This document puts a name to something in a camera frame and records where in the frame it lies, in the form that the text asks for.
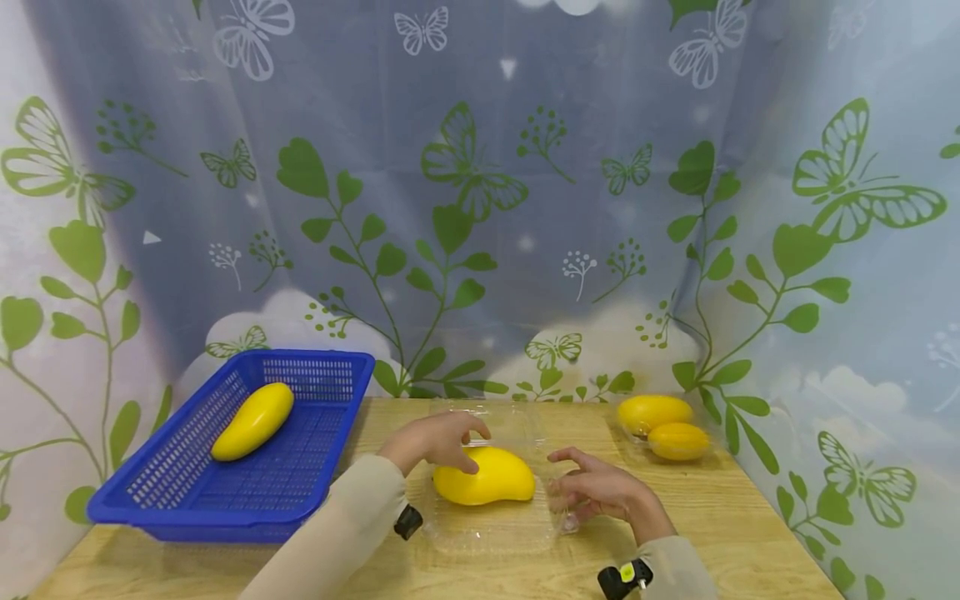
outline beige sleeve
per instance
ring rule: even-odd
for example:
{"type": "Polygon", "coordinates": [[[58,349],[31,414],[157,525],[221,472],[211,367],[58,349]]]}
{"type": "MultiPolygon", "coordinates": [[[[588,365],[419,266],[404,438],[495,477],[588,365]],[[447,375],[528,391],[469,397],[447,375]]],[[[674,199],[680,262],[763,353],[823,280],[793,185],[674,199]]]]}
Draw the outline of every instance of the beige sleeve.
{"type": "Polygon", "coordinates": [[[370,559],[405,506],[403,474],[365,455],[330,487],[326,502],[276,552],[240,600],[323,600],[370,559]]]}
{"type": "Polygon", "coordinates": [[[716,587],[697,551],[686,538],[648,541],[638,556],[654,572],[643,600],[717,600],[716,587]]]}

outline yellow fruit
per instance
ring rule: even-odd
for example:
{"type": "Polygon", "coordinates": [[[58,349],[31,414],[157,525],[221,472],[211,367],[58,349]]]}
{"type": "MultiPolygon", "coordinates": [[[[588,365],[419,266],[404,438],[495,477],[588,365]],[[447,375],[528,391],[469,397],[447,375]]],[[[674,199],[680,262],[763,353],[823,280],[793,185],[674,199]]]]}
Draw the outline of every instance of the yellow fruit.
{"type": "Polygon", "coordinates": [[[668,461],[695,461],[710,448],[707,432],[689,423],[661,425],[647,437],[650,450],[668,461]]]}
{"type": "Polygon", "coordinates": [[[689,423],[693,409],[672,396],[634,396],[616,407],[620,424],[635,436],[645,437],[667,423],[689,423]]]}
{"type": "Polygon", "coordinates": [[[294,393],[286,384],[268,383],[244,400],[210,454],[225,462],[247,456],[273,437],[293,407],[294,393]]]}
{"type": "Polygon", "coordinates": [[[464,451],[480,470],[467,475],[458,468],[437,467],[433,471],[433,487],[441,497],[464,506],[533,499],[537,486],[534,472],[518,456],[492,446],[464,448],[464,451]]]}

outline blue plastic basket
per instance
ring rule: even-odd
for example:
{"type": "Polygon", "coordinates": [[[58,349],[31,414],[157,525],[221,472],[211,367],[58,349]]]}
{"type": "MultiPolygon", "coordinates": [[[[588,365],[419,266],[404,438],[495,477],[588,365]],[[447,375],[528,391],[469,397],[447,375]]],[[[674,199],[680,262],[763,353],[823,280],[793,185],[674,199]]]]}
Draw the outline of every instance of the blue plastic basket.
{"type": "Polygon", "coordinates": [[[373,362],[320,350],[233,356],[93,494],[87,515],[161,541],[283,543],[326,498],[373,362]],[[244,400],[275,381],[294,393],[279,431],[239,461],[210,458],[244,400]]]}

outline table surface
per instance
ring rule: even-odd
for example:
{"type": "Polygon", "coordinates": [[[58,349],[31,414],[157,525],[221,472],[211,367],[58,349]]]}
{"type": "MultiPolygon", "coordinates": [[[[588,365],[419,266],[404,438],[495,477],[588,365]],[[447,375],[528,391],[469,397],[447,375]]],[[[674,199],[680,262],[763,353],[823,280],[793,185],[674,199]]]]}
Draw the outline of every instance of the table surface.
{"type": "MultiPolygon", "coordinates": [[[[375,451],[404,422],[425,416],[428,400],[365,402],[349,443],[350,456],[375,451]]],[[[576,445],[619,464],[660,495],[677,529],[697,547],[728,600],[841,600],[780,517],[726,452],[699,465],[657,465],[612,435],[609,407],[537,404],[550,446],[576,445]]],[[[409,498],[423,485],[411,475],[409,498]]],[[[519,560],[458,559],[439,554],[423,535],[389,536],[337,597],[343,600],[455,597],[602,600],[597,572],[634,550],[629,528],[597,518],[554,547],[519,560]]],[[[139,531],[96,526],[31,594],[32,600],[235,598],[270,559],[273,546],[164,544],[139,531]]]]}

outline person's left hand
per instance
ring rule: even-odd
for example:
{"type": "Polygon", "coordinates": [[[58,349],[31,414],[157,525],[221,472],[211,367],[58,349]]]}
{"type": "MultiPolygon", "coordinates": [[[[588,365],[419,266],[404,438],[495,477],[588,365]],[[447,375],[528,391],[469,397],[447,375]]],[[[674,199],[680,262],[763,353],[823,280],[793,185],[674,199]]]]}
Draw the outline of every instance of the person's left hand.
{"type": "Polygon", "coordinates": [[[406,477],[425,460],[473,474],[479,467],[464,453],[470,432],[490,439],[487,424],[466,411],[451,411],[411,421],[398,429],[377,452],[393,462],[406,477]]]}

